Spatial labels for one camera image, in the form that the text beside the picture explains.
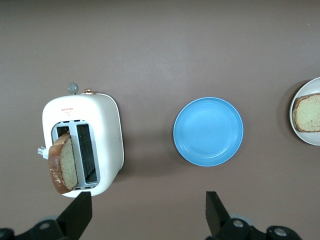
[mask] toaster lever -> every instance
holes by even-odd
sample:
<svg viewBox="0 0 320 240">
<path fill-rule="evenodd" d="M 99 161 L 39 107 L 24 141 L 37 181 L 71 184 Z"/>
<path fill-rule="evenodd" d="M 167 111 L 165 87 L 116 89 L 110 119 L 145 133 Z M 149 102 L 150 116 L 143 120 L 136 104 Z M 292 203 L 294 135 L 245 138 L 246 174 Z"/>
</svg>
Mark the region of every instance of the toaster lever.
<svg viewBox="0 0 320 240">
<path fill-rule="evenodd" d="M 49 158 L 49 152 L 48 150 L 46 149 L 45 146 L 41 146 L 38 148 L 38 154 L 42 155 L 42 157 L 44 159 L 48 159 Z"/>
</svg>

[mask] toaster knob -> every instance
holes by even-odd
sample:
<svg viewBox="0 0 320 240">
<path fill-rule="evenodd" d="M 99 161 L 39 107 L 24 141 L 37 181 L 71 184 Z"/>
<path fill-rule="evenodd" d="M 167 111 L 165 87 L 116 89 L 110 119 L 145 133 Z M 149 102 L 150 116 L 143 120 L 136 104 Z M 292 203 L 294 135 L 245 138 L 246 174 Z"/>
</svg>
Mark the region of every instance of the toaster knob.
<svg viewBox="0 0 320 240">
<path fill-rule="evenodd" d="M 70 94 L 76 95 L 79 90 L 79 87 L 76 83 L 72 82 L 68 84 L 67 90 Z"/>
</svg>

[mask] toast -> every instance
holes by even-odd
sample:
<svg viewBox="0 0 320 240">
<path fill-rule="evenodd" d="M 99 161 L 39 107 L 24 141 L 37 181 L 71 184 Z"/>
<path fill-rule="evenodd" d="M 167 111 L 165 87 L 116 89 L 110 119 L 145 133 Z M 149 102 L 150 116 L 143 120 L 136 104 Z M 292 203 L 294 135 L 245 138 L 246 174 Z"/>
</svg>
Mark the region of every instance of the toast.
<svg viewBox="0 0 320 240">
<path fill-rule="evenodd" d="M 78 185 L 74 151 L 69 132 L 61 135 L 49 148 L 48 162 L 51 179 L 58 193 L 66 194 Z"/>
<path fill-rule="evenodd" d="M 292 119 L 298 132 L 320 132 L 320 93 L 298 97 L 293 105 Z"/>
</svg>

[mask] toaster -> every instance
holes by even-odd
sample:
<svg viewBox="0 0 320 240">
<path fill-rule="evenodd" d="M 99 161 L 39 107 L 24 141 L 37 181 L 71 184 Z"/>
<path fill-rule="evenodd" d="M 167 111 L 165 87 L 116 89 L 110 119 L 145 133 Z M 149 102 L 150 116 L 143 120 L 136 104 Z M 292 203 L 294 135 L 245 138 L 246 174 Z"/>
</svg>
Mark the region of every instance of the toaster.
<svg viewBox="0 0 320 240">
<path fill-rule="evenodd" d="M 103 193 L 113 182 L 124 163 L 124 145 L 120 115 L 114 99 L 91 89 L 76 94 L 78 86 L 68 85 L 72 95 L 58 97 L 42 112 L 45 146 L 38 149 L 48 159 L 49 148 L 69 132 L 78 185 L 66 197 L 81 192 L 92 196 Z"/>
</svg>

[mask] plate rim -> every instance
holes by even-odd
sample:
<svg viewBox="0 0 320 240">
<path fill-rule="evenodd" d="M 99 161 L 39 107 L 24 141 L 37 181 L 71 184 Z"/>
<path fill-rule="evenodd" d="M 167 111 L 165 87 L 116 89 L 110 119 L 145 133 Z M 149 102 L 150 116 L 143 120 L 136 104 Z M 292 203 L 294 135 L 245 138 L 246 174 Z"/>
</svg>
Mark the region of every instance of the plate rim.
<svg viewBox="0 0 320 240">
<path fill-rule="evenodd" d="M 241 134 L 241 137 L 239 139 L 239 143 L 238 145 L 235 147 L 233 153 L 227 158 L 227 159 L 224 159 L 223 161 L 219 162 L 219 163 L 215 163 L 215 164 L 198 164 L 198 163 L 195 163 L 195 162 L 192 162 L 190 161 L 189 159 L 187 159 L 186 157 L 184 157 L 179 148 L 177 147 L 177 141 L 176 141 L 176 126 L 177 126 L 177 121 L 179 119 L 179 117 L 183 114 L 183 112 L 185 111 L 186 108 L 188 108 L 190 105 L 194 104 L 195 102 L 197 101 L 201 101 L 201 100 L 204 100 L 204 99 L 212 99 L 212 100 L 216 100 L 216 101 L 219 101 L 219 102 L 223 102 L 224 104 L 227 104 L 228 106 L 230 106 L 233 111 L 236 113 L 236 115 L 238 116 L 239 118 L 239 122 L 241 123 L 240 124 L 240 128 L 239 128 L 239 131 L 238 131 L 238 134 Z M 240 113 L 238 112 L 238 110 L 228 101 L 222 99 L 222 98 L 219 98 L 219 97 L 214 97 L 214 96 L 205 96 L 205 97 L 200 97 L 200 98 L 197 98 L 191 102 L 189 102 L 187 105 L 185 105 L 181 111 L 179 112 L 179 114 L 177 115 L 175 121 L 174 121 L 174 125 L 173 125 L 173 141 L 174 141 L 174 145 L 175 145 L 175 148 L 177 149 L 177 151 L 179 152 L 179 154 L 185 159 L 187 160 L 189 163 L 191 164 L 194 164 L 196 166 L 200 166 L 200 167 L 214 167 L 214 166 L 217 166 L 217 165 L 220 165 L 220 164 L 223 164 L 225 163 L 226 161 L 228 161 L 230 158 L 232 158 L 236 152 L 239 150 L 241 144 L 242 144 L 242 141 L 243 141 L 243 137 L 244 137 L 244 123 L 243 123 L 243 120 L 241 118 L 241 115 Z"/>
<path fill-rule="evenodd" d="M 314 143 L 314 142 L 310 142 L 308 141 L 307 139 L 303 138 L 303 132 L 298 132 L 295 128 L 295 125 L 294 125 L 294 121 L 293 121 L 293 108 L 294 108 L 294 103 L 296 101 L 296 99 L 298 98 L 298 95 L 306 88 L 308 87 L 310 84 L 314 83 L 314 82 L 320 82 L 320 77 L 316 77 L 308 82 L 306 82 L 302 87 L 300 87 L 300 89 L 296 92 L 296 94 L 294 95 L 292 101 L 291 101 L 291 104 L 290 104 L 290 109 L 289 109 L 289 119 L 290 119 L 290 124 L 291 124 L 291 127 L 294 131 L 294 133 L 301 139 L 303 140 L 304 142 L 306 142 L 307 144 L 311 144 L 311 145 L 314 145 L 314 146 L 320 146 L 320 143 Z"/>
</svg>

